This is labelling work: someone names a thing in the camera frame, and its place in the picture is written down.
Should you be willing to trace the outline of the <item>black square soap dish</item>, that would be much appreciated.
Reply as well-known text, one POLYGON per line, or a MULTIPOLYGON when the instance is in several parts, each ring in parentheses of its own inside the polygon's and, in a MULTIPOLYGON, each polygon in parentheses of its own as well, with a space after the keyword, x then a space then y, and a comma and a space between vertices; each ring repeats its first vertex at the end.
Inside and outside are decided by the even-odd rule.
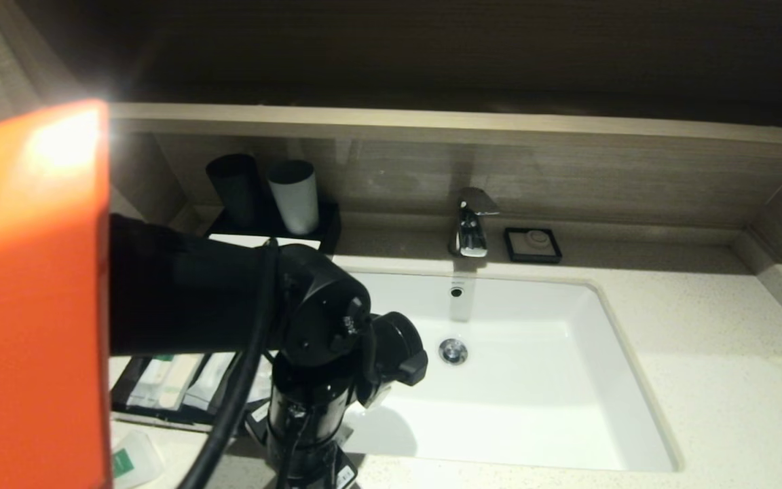
POLYGON ((526 264, 559 264, 563 259, 563 253, 559 248, 555 235, 550 229, 506 227, 504 240, 509 260, 526 264), (524 236, 531 230, 546 232, 551 238, 551 247, 547 249, 532 249, 527 246, 524 236))

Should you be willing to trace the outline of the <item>clear packet with white tube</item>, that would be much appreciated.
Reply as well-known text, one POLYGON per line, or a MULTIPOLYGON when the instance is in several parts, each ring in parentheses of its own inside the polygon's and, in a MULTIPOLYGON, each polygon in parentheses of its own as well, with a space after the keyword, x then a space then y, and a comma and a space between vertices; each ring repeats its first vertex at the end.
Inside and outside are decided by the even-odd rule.
POLYGON ((136 386, 128 396, 127 406, 156 408, 165 378, 176 356, 164 354, 154 356, 140 375, 136 386))

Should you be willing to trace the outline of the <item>chrome faucet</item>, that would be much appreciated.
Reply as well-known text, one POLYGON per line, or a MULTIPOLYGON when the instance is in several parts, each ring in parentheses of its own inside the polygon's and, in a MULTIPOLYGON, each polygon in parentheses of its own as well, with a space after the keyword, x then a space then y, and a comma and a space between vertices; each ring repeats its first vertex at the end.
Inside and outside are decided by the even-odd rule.
POLYGON ((448 251, 452 256, 466 259, 487 257, 487 237, 481 217, 499 215, 500 208, 493 198, 478 187, 464 187, 458 195, 458 207, 448 251))

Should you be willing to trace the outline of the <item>long clear toothbrush packet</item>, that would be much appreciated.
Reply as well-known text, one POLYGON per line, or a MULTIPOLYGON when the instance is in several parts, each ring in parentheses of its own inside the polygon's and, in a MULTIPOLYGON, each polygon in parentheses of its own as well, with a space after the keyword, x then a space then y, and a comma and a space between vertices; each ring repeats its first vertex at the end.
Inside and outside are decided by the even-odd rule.
POLYGON ((187 389, 183 397, 183 405, 208 411, 221 381, 236 358, 235 352, 218 352, 211 354, 205 362, 198 379, 187 389))

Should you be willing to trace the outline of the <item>shower cap packet green label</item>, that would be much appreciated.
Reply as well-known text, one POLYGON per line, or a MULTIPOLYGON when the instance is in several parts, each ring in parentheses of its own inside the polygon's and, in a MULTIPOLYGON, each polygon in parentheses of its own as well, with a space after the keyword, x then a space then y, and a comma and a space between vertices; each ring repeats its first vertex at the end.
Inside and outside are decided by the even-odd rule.
POLYGON ((114 446, 111 464, 114 489, 135 489, 164 473, 164 461, 142 431, 131 431, 114 446))

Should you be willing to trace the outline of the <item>black compartment tray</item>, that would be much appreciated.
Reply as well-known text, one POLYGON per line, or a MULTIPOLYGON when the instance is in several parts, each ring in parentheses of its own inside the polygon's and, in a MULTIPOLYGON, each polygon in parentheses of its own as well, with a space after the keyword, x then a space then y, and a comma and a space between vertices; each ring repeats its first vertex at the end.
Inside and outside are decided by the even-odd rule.
MULTIPOLYGON (((193 382, 198 379, 198 375, 202 371, 202 368, 204 368, 205 362, 209 360, 210 355, 211 354, 204 354, 204 361, 199 366, 195 377, 193 377, 193 382)), ((126 402, 128 396, 130 396, 140 375, 153 357, 154 356, 130 357, 130 359, 128 359, 128 363, 124 365, 118 380, 113 382, 111 387, 111 413, 113 417, 117 420, 130 423, 158 425, 159 427, 186 431, 211 430, 212 425, 215 423, 215 416, 221 408, 221 402, 223 402, 225 397, 227 384, 229 384, 229 377, 235 369, 235 364, 239 361, 240 354, 236 353, 236 358, 232 361, 229 369, 227 369, 208 411, 199 410, 198 408, 193 407, 190 408, 183 404, 177 410, 127 406, 126 402)))

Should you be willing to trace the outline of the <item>long wooden wall shelf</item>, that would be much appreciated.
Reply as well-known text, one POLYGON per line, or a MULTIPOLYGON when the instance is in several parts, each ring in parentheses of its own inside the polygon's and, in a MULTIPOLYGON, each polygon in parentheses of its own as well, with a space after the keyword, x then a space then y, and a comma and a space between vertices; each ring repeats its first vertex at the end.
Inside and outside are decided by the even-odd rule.
POLYGON ((782 128, 589 115, 113 103, 122 130, 493 145, 633 146, 782 158, 782 128))

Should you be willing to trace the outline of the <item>black cup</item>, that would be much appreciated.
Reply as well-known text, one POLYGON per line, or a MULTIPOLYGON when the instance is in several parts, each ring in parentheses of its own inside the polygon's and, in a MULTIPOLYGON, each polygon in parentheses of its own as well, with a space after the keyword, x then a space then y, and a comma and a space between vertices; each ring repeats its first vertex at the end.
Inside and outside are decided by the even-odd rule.
POLYGON ((205 171, 231 222, 244 228, 263 223, 263 192, 254 158, 244 153, 225 155, 208 163, 205 171))

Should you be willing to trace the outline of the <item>white cup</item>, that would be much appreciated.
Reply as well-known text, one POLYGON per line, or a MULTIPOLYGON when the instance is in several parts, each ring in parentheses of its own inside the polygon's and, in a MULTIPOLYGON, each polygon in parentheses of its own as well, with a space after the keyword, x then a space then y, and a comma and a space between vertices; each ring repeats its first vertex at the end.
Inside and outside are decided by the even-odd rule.
POLYGON ((313 164, 303 160, 275 163, 267 170, 267 182, 288 232, 302 236, 318 229, 320 215, 313 164))

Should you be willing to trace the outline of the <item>chrome sink drain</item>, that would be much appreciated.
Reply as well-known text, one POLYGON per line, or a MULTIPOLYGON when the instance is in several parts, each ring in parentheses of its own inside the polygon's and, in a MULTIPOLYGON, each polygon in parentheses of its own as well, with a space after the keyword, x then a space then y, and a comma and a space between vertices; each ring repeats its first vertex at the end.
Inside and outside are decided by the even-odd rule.
POLYGON ((439 344, 438 354, 448 365, 461 365, 468 359, 468 347, 459 338, 446 338, 439 344))

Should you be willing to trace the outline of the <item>white ceramic sink basin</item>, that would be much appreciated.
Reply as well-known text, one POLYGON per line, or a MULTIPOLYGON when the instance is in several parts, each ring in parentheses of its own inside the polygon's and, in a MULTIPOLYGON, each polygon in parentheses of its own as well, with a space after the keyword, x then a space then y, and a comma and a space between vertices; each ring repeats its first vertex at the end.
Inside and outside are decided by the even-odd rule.
POLYGON ((676 471, 601 297, 581 284, 359 273, 373 311, 403 313, 428 353, 417 386, 354 405, 364 455, 613 471, 676 471), (441 341, 468 348, 461 365, 441 341))

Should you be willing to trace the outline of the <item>white plate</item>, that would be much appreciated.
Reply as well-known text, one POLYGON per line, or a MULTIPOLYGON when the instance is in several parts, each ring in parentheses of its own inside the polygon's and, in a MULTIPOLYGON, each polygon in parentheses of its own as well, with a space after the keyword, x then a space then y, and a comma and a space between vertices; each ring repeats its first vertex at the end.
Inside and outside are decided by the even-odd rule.
MULTIPOLYGON (((237 235, 237 234, 211 234, 208 236, 210 240, 217 242, 226 242, 227 244, 236 245, 237 247, 262 247, 265 242, 269 241, 270 236, 249 236, 249 235, 237 235)), ((300 238, 285 238, 280 236, 275 238, 280 247, 285 245, 305 245, 305 247, 319 250, 322 242, 319 240, 307 240, 300 238)))

